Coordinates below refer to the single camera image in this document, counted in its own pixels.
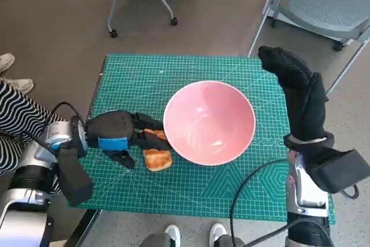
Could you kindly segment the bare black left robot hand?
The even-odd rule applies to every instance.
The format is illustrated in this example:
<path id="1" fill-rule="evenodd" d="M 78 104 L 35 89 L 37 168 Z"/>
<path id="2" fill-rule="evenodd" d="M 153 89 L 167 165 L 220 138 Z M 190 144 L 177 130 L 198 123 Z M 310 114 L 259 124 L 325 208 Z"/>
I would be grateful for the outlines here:
<path id="1" fill-rule="evenodd" d="M 125 110 L 105 112 L 88 120 L 86 127 L 87 145 L 101 149 L 123 167 L 135 168 L 135 161 L 128 153 L 132 146 L 143 151 L 146 167 L 152 172 L 172 165 L 172 147 L 165 136 L 163 123 L 146 114 Z"/>

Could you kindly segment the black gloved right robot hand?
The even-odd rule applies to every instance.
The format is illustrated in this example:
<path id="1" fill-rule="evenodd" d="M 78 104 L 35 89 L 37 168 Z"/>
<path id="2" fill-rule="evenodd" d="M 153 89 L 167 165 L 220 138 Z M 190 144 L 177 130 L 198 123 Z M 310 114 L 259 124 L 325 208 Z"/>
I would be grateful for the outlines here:
<path id="1" fill-rule="evenodd" d="M 321 74 L 279 47 L 261 46 L 258 57 L 262 68 L 275 74 L 285 94 L 290 135 L 303 142 L 324 138 L 327 97 Z"/>

